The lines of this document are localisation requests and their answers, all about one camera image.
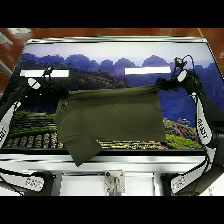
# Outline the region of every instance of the display screen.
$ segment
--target display screen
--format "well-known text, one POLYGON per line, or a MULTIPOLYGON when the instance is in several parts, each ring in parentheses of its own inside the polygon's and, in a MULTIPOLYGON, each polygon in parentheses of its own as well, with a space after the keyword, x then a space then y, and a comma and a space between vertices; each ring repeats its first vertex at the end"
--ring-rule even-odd
MULTIPOLYGON (((134 88, 169 79, 174 58, 191 55, 208 98, 224 111, 224 85, 207 43, 101 42, 29 44, 24 48, 5 95, 24 71, 69 70, 69 75, 52 79, 69 91, 134 88)), ((192 69, 190 57, 185 68, 192 69)), ((200 149, 196 132, 196 106, 184 88, 160 91, 160 104, 167 142, 101 142, 104 149, 200 149)), ((63 148, 55 124, 57 101, 27 96, 15 112, 5 148, 63 148)))

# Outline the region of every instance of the metal bracket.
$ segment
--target metal bracket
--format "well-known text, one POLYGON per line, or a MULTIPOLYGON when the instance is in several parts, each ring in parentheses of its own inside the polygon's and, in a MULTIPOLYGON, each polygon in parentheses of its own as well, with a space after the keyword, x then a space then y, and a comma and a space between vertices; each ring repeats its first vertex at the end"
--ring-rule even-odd
POLYGON ((105 173, 105 190, 109 196, 122 196, 125 193, 125 173, 122 170, 105 173))

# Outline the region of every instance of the brown floor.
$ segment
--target brown floor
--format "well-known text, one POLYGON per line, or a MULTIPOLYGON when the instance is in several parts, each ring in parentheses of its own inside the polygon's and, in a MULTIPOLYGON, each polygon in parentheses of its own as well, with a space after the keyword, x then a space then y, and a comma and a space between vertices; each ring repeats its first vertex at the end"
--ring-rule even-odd
MULTIPOLYGON (((75 36, 204 36, 224 74, 224 28, 31 28, 31 33, 27 34, 12 34, 8 28, 0 28, 0 32, 13 42, 13 45, 0 44, 0 60, 11 70, 29 39, 75 36)), ((0 71, 0 92, 5 89, 8 80, 0 71)))

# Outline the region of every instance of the fabric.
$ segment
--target fabric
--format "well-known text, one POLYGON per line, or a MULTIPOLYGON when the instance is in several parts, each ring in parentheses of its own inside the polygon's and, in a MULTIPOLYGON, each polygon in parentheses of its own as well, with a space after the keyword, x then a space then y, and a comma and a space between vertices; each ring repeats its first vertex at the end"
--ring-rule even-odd
POLYGON ((70 93, 59 101, 56 124, 77 166, 102 151, 97 140, 166 142, 154 86, 70 93))

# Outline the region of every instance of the robotic arm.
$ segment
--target robotic arm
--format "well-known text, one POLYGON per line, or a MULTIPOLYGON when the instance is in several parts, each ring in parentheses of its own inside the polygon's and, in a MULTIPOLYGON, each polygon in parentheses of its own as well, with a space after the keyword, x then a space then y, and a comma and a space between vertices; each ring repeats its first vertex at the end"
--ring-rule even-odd
POLYGON ((224 173, 224 113, 208 99, 194 69, 184 69, 185 65, 183 59, 175 58, 175 68, 180 68, 180 74, 170 80, 159 78, 157 85, 167 91, 183 87, 193 97, 197 106, 197 132, 206 157, 202 164, 184 174, 163 175, 165 195, 199 195, 224 173))

